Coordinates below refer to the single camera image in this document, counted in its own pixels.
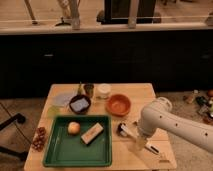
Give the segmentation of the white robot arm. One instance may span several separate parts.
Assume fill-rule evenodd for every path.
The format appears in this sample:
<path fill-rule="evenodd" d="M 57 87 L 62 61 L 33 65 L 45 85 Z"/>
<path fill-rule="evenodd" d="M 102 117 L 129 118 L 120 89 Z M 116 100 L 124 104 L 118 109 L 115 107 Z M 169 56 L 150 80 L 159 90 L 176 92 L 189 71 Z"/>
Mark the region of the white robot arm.
<path fill-rule="evenodd" d="M 139 135 L 150 138 L 160 128 L 213 154 L 213 126 L 178 117 L 171 110 L 172 103 L 164 97 L 145 105 L 138 120 Z"/>

